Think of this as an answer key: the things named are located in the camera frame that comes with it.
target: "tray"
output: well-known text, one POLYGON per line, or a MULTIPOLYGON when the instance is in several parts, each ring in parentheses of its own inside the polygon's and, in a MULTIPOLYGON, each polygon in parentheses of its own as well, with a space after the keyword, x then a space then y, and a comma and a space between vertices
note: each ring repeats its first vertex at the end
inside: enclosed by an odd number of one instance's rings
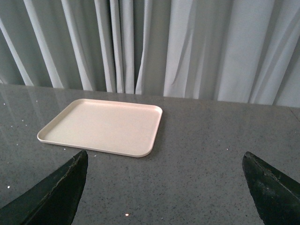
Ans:
POLYGON ((40 142, 132 157, 153 148, 162 109, 155 105, 79 99, 37 134, 40 142))

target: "tray rim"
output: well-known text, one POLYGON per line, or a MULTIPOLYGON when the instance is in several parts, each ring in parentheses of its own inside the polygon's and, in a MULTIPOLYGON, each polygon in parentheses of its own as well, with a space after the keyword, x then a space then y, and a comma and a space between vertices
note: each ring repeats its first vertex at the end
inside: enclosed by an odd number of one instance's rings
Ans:
POLYGON ((157 106, 157 105, 148 105, 148 104, 130 103, 130 102, 120 102, 120 101, 111 101, 111 100, 101 100, 101 99, 80 98, 80 99, 72 101, 69 105, 66 106, 66 108, 64 108, 58 115, 56 115, 50 122, 48 122, 38 132, 37 139, 42 143, 48 143, 48 144, 54 144, 54 145, 60 145, 60 146, 67 146, 67 147, 72 147, 72 148, 87 149, 87 150, 95 150, 95 151, 98 151, 98 152, 106 152, 106 153, 111 153, 111 154, 116 154, 116 155, 123 155, 123 156, 130 156, 130 157, 140 158, 140 157, 144 157, 144 156, 150 154, 150 152, 153 149, 154 142, 155 142, 156 135, 157 135, 158 128, 159 128, 159 124, 160 124, 160 121, 161 121, 162 113, 163 113, 162 108, 157 106), (98 102, 98 103, 102 103, 102 104, 115 105, 116 107, 121 105, 121 106, 129 106, 129 107, 150 107, 150 108, 153 108, 153 110, 158 112, 159 117, 157 119, 157 125, 155 127, 155 132, 153 132, 150 148, 143 151, 143 154, 132 155, 132 154, 127 154, 127 153, 111 152, 109 150, 103 150, 103 149, 98 149, 98 148, 90 148, 90 147, 86 147, 86 146, 82 146, 82 145, 79 146, 79 145, 66 144, 66 143, 62 143, 62 142, 49 141, 49 140, 44 139, 41 136, 41 135, 43 135, 44 132, 47 132, 47 131, 51 130, 53 127, 55 127, 76 106, 78 106, 79 104, 85 103, 85 102, 92 102, 92 103, 98 102))

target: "granite surface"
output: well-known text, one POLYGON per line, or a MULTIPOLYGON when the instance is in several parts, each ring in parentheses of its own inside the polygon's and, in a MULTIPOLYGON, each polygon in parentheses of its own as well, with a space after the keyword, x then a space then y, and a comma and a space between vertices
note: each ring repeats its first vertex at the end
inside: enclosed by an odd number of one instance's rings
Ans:
POLYGON ((80 98, 157 105, 163 115, 145 157, 87 151, 74 225, 263 224, 242 170, 246 151, 300 181, 299 108, 1 84, 0 207, 80 151, 37 139, 80 98))

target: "curtain fold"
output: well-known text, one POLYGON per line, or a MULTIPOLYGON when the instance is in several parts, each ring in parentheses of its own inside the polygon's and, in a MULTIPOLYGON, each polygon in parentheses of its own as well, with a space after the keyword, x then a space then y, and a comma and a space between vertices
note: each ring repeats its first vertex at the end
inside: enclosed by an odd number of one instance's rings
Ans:
POLYGON ((298 0, 0 1, 0 83, 300 107, 298 0))

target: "table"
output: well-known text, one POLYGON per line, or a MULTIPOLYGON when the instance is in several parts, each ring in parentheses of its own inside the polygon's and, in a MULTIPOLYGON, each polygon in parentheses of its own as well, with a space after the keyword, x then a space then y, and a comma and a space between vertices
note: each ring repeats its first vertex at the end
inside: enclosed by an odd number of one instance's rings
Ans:
POLYGON ((80 151, 36 137, 80 98, 157 105, 163 115, 145 157, 87 151, 74 225, 263 224, 242 170, 246 151, 300 181, 299 108, 0 84, 0 207, 80 151))

